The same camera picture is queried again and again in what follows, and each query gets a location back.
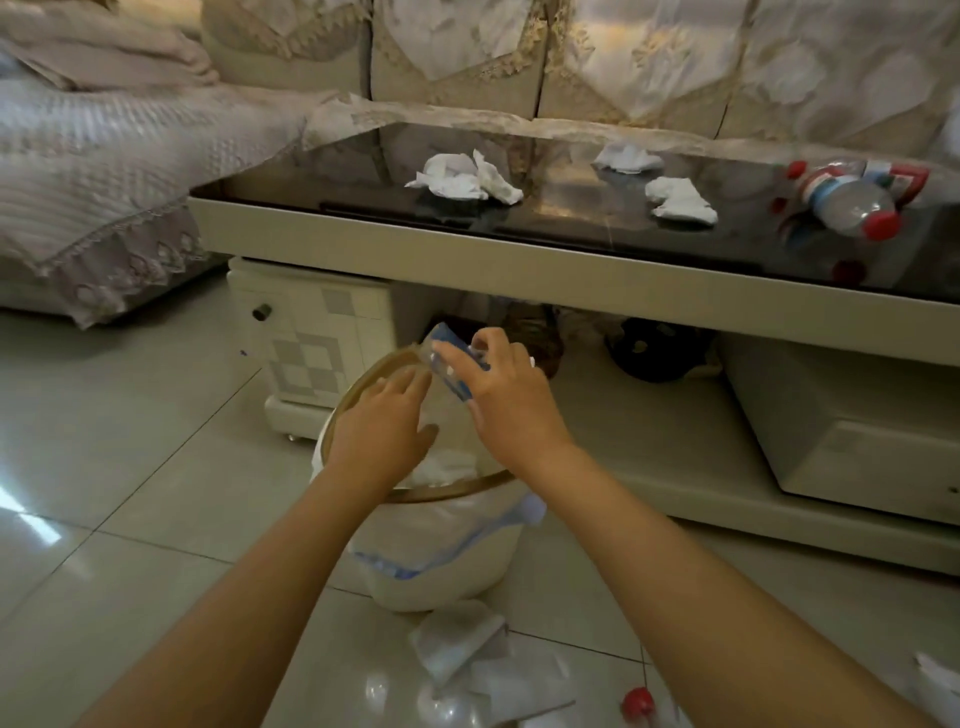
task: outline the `black object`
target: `black object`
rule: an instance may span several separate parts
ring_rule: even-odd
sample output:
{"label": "black object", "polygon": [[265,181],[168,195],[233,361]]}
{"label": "black object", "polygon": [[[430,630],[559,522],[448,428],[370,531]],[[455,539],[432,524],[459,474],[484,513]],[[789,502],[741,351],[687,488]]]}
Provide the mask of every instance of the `black object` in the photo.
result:
{"label": "black object", "polygon": [[681,379],[706,363],[712,332],[649,319],[627,319],[623,335],[607,337],[607,349],[624,372],[660,384]]}
{"label": "black object", "polygon": [[273,308],[268,303],[262,303],[253,310],[253,318],[257,321],[266,321],[273,312]]}

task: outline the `hand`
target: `hand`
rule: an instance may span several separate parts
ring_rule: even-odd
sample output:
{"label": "hand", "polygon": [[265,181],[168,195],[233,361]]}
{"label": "hand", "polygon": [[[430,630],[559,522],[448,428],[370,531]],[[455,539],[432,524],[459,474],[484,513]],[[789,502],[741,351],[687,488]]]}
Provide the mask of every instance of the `hand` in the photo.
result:
{"label": "hand", "polygon": [[379,502],[420,463],[437,439],[437,426],[417,432],[431,374],[405,367],[369,387],[342,413],[324,470],[338,471],[356,487],[371,488]]}
{"label": "hand", "polygon": [[511,344],[502,328],[483,328],[473,346],[487,350],[488,372],[452,344],[434,351],[470,388],[468,402],[481,441],[497,462],[527,480],[538,462],[573,445],[546,375],[531,366],[522,344]]}

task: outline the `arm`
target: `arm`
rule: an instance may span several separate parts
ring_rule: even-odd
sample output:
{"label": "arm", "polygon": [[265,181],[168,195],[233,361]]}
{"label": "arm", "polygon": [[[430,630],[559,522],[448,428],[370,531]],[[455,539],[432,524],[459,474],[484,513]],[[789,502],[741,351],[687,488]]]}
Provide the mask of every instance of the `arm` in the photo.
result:
{"label": "arm", "polygon": [[522,345],[501,329],[474,345],[488,372],[436,351],[473,393],[481,439],[577,537],[697,728],[933,725],[578,449]]}
{"label": "arm", "polygon": [[417,432],[429,386],[407,370],[365,392],[300,500],[77,727],[260,725],[353,531],[436,438]]}

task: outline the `water bottle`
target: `water bottle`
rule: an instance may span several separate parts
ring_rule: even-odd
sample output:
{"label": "water bottle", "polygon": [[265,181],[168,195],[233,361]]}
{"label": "water bottle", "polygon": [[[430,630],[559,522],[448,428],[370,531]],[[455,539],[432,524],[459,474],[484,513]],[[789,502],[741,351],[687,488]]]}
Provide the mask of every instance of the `water bottle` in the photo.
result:
{"label": "water bottle", "polygon": [[[787,175],[793,176],[794,165]],[[900,232],[900,214],[890,193],[873,182],[828,165],[802,174],[800,197],[828,228],[848,237],[889,240]]]}

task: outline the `used tissue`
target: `used tissue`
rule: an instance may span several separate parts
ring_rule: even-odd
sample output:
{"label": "used tissue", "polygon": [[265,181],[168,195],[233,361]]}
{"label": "used tissue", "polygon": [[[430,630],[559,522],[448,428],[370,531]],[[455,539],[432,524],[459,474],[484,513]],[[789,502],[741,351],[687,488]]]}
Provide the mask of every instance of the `used tissue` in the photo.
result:
{"label": "used tissue", "polygon": [[493,196],[504,205],[516,205],[523,199],[522,190],[504,180],[477,150],[473,150],[473,159],[467,155],[434,155],[417,178],[405,186],[426,187],[448,200],[488,200]]}
{"label": "used tissue", "polygon": [[614,142],[603,148],[593,164],[624,175],[638,175],[651,169],[663,169],[663,158],[647,154],[633,144]]}
{"label": "used tissue", "polygon": [[714,226],[719,219],[710,204],[700,196],[686,177],[658,177],[646,186],[647,200],[659,205],[654,216],[664,220],[704,223]]}

